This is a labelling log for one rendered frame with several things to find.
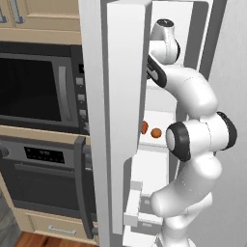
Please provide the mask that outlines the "white freezer rack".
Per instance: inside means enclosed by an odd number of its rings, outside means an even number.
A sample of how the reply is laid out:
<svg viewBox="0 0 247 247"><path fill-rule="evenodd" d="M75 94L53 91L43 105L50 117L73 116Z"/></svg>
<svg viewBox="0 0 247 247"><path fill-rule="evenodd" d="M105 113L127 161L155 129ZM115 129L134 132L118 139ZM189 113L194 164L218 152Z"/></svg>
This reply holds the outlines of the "white freezer rack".
<svg viewBox="0 0 247 247"><path fill-rule="evenodd" d="M174 115L169 112L146 111L144 121L148 124L148 130L145 134L140 134L140 144L154 147L166 147L165 133L170 124L174 122ZM154 138L151 131L155 128L161 130L161 136Z"/></svg>

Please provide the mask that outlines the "white freezer door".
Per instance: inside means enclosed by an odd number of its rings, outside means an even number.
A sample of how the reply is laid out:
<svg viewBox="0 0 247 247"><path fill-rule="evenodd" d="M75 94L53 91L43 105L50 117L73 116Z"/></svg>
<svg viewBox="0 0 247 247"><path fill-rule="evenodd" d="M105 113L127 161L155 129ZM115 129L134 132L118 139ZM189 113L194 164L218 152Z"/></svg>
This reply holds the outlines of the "white freezer door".
<svg viewBox="0 0 247 247"><path fill-rule="evenodd" d="M144 117L151 0L78 0L99 247L123 247Z"/></svg>

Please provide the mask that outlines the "white door shelf bin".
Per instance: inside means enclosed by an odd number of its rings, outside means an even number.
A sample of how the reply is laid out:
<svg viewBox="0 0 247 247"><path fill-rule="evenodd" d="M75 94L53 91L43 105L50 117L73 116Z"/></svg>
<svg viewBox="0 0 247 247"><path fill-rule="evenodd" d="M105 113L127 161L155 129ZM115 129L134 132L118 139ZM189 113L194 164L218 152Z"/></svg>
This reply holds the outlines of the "white door shelf bin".
<svg viewBox="0 0 247 247"><path fill-rule="evenodd" d="M148 211L141 210L142 204L142 181L131 181L130 190L127 199L125 213L123 214L123 223L127 226L137 227L139 223L144 223L148 226L161 226L163 219L155 216L150 210L150 204L147 204Z"/></svg>

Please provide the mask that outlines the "white fridge freezer body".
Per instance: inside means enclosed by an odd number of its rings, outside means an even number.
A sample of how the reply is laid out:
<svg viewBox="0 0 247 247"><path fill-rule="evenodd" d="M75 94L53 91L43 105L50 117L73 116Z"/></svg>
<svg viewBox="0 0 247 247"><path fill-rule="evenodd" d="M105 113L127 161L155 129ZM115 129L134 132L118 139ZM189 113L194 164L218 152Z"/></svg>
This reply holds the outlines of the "white fridge freezer body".
<svg viewBox="0 0 247 247"><path fill-rule="evenodd" d="M154 1L151 21L161 18L175 23L175 37L180 45L176 64L192 68L204 77L209 77L215 47L224 16L227 0L174 0ZM181 121L185 113L175 98L158 88L152 81L147 82L146 111L169 112L174 121ZM182 165L166 147L141 145L133 156L130 181L142 181L141 210L148 211L150 195L156 189L174 179ZM156 235L161 226L139 223L137 227L124 226L123 247L157 247Z"/></svg>

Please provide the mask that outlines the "white closed fridge door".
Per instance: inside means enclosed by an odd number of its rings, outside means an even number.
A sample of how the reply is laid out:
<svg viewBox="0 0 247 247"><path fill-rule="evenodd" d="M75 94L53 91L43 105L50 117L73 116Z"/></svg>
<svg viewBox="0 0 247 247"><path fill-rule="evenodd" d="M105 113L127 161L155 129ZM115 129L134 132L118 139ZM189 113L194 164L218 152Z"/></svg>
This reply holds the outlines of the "white closed fridge door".
<svg viewBox="0 0 247 247"><path fill-rule="evenodd" d="M189 227L197 247L247 245L247 0L228 0L209 82L237 129L235 145L219 151L223 172L212 206Z"/></svg>

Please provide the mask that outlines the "beige cupboard door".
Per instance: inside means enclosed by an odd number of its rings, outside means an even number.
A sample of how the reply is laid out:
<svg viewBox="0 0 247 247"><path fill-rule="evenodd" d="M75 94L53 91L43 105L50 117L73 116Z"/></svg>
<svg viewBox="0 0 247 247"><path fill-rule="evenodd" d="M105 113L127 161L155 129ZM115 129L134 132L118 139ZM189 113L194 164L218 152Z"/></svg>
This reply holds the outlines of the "beige cupboard door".
<svg viewBox="0 0 247 247"><path fill-rule="evenodd" d="M12 10L8 0L0 0L0 7L3 15L7 18L7 23L0 23L0 28L14 28Z"/></svg>
<svg viewBox="0 0 247 247"><path fill-rule="evenodd" d="M17 0L24 17L18 28L75 31L80 29L78 0Z"/></svg>

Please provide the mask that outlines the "black built-in microwave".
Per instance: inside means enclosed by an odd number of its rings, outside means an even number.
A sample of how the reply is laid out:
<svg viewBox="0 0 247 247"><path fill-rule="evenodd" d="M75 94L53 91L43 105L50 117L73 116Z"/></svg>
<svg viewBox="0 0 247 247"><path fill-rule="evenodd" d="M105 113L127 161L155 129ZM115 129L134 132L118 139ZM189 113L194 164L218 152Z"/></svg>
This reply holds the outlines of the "black built-in microwave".
<svg viewBox="0 0 247 247"><path fill-rule="evenodd" d="M67 68L71 122L61 104L59 67ZM87 135L82 47L0 41L0 124Z"/></svg>

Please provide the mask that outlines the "black built-in oven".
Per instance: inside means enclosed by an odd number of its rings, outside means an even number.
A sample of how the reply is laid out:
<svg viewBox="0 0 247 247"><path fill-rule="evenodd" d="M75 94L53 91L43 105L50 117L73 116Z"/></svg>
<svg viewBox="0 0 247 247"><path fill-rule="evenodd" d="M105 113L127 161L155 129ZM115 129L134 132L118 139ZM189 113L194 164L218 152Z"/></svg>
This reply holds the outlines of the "black built-in oven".
<svg viewBox="0 0 247 247"><path fill-rule="evenodd" d="M14 167L23 164L74 171L75 140L67 144L0 136L0 147L9 151L7 157L0 159L0 172L16 207L80 217L75 178L19 171Z"/></svg>

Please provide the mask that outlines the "beige drawer front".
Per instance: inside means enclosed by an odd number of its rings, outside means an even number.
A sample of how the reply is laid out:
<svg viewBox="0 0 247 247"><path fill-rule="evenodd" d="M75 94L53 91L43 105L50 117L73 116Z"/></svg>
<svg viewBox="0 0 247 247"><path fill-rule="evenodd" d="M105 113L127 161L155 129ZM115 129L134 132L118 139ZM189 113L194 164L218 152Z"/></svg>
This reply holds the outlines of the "beige drawer front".
<svg viewBox="0 0 247 247"><path fill-rule="evenodd" d="M83 223L80 219L69 218L54 214L36 212L27 209L15 208L14 217L20 229L28 233L37 233L47 236L59 237L88 244L98 245L98 237L89 239L86 236ZM64 234L50 231L48 226L63 230L76 230L76 234Z"/></svg>

